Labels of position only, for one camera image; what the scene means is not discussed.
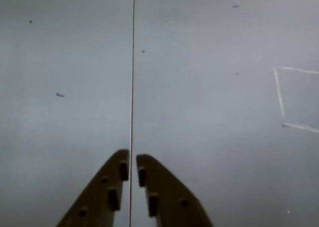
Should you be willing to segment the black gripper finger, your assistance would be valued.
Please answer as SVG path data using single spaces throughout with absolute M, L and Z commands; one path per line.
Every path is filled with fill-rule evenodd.
M 129 150 L 116 151 L 91 179 L 59 227 L 112 227 L 121 209 L 123 182 L 129 180 Z
M 157 159 L 136 156 L 139 186 L 145 188 L 148 214 L 158 227 L 212 227 L 194 193 Z

